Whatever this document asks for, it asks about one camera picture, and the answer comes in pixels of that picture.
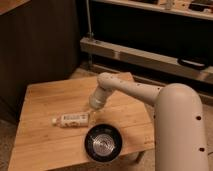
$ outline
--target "floor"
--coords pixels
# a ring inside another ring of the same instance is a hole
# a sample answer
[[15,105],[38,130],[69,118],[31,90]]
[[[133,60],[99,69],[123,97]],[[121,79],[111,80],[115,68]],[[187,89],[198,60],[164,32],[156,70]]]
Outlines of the floor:
[[[84,69],[78,68],[70,78],[80,78],[96,75]],[[146,106],[150,114],[153,113],[153,108]],[[206,135],[208,143],[208,151],[213,151],[213,106],[204,105],[204,117],[206,125]],[[11,150],[13,147],[17,127],[8,122],[0,120],[0,171],[7,171],[10,160]],[[54,171],[154,171],[155,158],[154,150],[146,151],[140,163],[135,163],[137,154],[128,156],[121,156],[115,161],[107,164],[87,163],[83,165],[76,165],[73,167],[66,167],[56,169]],[[213,171],[213,154],[209,155],[210,171]]]

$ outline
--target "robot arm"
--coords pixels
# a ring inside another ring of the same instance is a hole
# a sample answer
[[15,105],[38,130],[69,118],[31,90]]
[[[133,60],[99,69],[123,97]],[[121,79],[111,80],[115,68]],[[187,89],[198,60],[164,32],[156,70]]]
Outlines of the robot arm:
[[94,109],[104,107],[107,98],[114,90],[121,91],[149,105],[154,102],[160,92],[160,86],[141,84],[131,81],[125,81],[109,73],[102,73],[98,76],[98,86],[95,92],[90,96],[90,106]]
[[102,73],[90,106],[103,108],[115,90],[154,106],[156,171],[209,171],[202,103],[193,89],[183,84],[162,88]]

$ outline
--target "cabinet door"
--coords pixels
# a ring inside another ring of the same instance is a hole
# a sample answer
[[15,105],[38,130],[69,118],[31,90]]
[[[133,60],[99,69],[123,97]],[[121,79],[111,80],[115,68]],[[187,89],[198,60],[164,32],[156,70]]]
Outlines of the cabinet door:
[[66,79],[78,64],[75,1],[29,1],[0,16],[0,37],[0,97],[18,119],[28,84]]

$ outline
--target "metal bowl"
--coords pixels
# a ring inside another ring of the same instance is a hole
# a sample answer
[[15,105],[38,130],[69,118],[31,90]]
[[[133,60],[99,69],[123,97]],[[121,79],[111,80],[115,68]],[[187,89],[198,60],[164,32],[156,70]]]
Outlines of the metal bowl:
[[84,145],[87,154],[93,160],[110,162],[119,155],[122,148],[122,138],[115,127],[100,124],[89,130]]

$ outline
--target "wooden tabletop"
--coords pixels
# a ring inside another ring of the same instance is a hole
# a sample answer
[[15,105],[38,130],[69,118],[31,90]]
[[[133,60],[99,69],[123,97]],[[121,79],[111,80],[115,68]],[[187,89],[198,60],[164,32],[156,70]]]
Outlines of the wooden tabletop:
[[[130,73],[120,78],[133,80]],[[51,124],[65,113],[87,111],[96,77],[72,79],[27,88],[9,171],[39,171],[89,162],[84,138],[89,128],[59,128]],[[154,131],[144,104],[116,91],[97,116],[114,125],[123,138],[121,155],[154,148]]]
[[30,0],[0,0],[0,15],[8,12]]

